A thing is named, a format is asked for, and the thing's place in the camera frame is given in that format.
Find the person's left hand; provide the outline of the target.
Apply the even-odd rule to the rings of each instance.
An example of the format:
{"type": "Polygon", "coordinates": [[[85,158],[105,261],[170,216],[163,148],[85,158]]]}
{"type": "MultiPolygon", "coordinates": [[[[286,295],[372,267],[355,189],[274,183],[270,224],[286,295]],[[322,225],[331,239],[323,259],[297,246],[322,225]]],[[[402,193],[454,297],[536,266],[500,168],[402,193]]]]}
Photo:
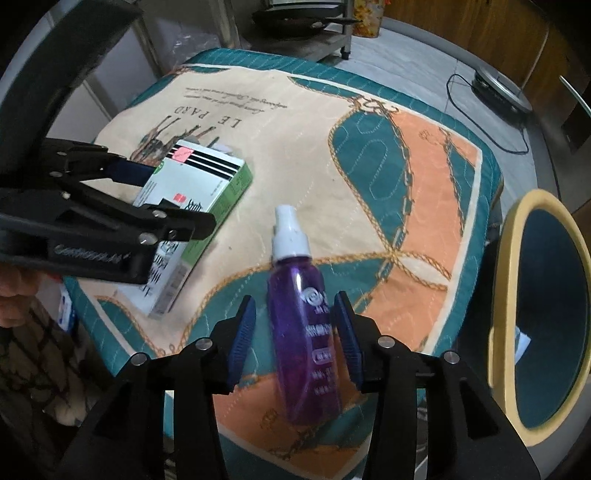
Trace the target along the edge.
{"type": "Polygon", "coordinates": [[[43,273],[36,270],[1,264],[0,325],[14,328],[25,324],[29,310],[39,291],[43,273]]]}

